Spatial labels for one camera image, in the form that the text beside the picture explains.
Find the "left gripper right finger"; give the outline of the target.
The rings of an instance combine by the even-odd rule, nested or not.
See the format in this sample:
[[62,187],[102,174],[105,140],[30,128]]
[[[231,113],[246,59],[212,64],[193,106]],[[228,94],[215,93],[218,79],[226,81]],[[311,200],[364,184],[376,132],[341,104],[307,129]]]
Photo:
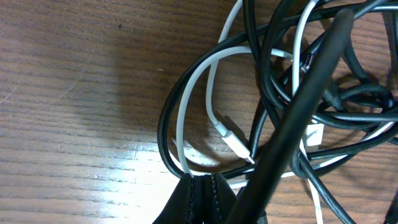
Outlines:
[[245,191],[234,204],[226,223],[256,223],[279,183],[312,114],[328,85],[351,35],[354,12],[337,12],[307,76],[296,91],[270,141],[269,150],[260,158]]

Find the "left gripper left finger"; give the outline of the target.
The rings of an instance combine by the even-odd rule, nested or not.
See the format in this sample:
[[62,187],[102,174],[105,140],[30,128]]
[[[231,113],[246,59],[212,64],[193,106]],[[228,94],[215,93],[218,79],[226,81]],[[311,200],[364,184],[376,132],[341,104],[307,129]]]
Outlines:
[[184,174],[154,223],[224,223],[236,200],[220,173]]

